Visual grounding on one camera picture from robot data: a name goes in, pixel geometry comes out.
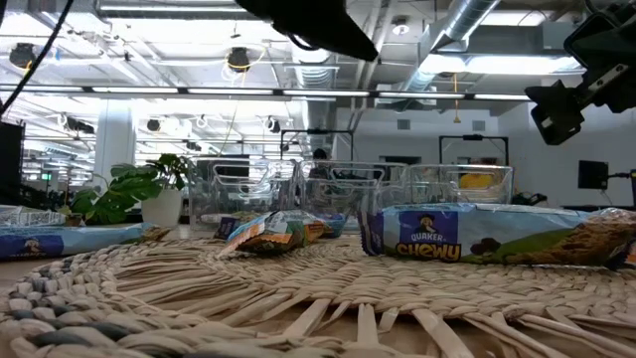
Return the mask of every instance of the yellow object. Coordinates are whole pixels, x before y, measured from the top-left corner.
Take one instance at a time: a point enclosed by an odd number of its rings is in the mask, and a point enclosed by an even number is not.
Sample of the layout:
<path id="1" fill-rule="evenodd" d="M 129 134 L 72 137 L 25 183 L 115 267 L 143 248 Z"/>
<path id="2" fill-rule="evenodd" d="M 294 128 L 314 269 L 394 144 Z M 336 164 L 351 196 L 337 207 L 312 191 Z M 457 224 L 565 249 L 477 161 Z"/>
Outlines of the yellow object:
<path id="1" fill-rule="evenodd" d="M 461 189 L 486 189 L 493 185 L 493 176 L 484 174 L 464 174 L 459 179 Z"/>

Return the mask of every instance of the woven placemat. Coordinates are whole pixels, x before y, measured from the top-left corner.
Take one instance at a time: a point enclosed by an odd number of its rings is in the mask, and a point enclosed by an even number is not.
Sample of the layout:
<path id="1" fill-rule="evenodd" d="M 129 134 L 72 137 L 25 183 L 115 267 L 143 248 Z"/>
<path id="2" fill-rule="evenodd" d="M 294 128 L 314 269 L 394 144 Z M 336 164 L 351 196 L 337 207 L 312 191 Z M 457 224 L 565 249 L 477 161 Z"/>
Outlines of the woven placemat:
<path id="1" fill-rule="evenodd" d="M 371 258 L 355 237 L 278 257 L 222 247 L 115 246 L 36 268 L 2 297 L 0 337 L 20 358 L 400 357 L 415 355 L 383 337 L 410 320 L 418 356 L 636 357 L 635 270 Z M 343 339 L 333 326 L 352 312 Z M 469 349 L 462 324 L 497 344 Z"/>

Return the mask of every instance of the granola bar wrapper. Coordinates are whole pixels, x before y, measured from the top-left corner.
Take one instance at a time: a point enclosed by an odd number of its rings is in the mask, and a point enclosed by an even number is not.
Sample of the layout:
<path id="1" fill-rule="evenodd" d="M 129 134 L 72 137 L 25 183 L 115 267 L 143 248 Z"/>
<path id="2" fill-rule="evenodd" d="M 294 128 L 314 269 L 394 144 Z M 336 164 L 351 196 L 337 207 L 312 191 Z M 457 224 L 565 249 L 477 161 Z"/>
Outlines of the granola bar wrapper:
<path id="1" fill-rule="evenodd" d="M 234 230 L 220 256 L 234 251 L 282 254 L 305 247 L 330 230 L 324 221 L 301 210 L 271 212 Z"/>
<path id="2" fill-rule="evenodd" d="M 368 255 L 471 264 L 636 266 L 636 213 L 499 204 L 401 205 L 359 215 Z"/>

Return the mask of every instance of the white pot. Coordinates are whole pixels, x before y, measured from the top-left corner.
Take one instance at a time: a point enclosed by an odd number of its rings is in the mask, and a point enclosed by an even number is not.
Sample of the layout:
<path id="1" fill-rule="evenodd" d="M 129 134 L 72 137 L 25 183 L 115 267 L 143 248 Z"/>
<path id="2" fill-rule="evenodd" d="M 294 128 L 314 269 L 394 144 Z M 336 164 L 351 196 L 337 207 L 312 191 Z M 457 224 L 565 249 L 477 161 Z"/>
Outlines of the white pot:
<path id="1" fill-rule="evenodd" d="M 144 223 L 173 228 L 179 224 L 181 215 L 181 191 L 164 189 L 158 197 L 141 202 Z"/>

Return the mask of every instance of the clear plastic bin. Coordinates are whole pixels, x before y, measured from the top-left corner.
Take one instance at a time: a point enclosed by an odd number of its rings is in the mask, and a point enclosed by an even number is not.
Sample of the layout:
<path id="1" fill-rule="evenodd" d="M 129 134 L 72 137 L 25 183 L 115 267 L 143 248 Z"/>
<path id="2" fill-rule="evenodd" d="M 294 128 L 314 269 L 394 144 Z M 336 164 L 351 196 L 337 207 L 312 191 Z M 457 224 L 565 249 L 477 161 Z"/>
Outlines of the clear plastic bin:
<path id="1" fill-rule="evenodd" d="M 513 168 L 490 165 L 411 165 L 407 196 L 413 204 L 510 204 Z"/>
<path id="2" fill-rule="evenodd" d="M 293 208 L 295 165 L 290 160 L 192 158 L 191 229 L 226 239 L 261 214 Z"/>
<path id="3" fill-rule="evenodd" d="M 378 212 L 406 200 L 405 164 L 307 160 L 299 164 L 300 208 L 338 237 L 358 212 Z"/>

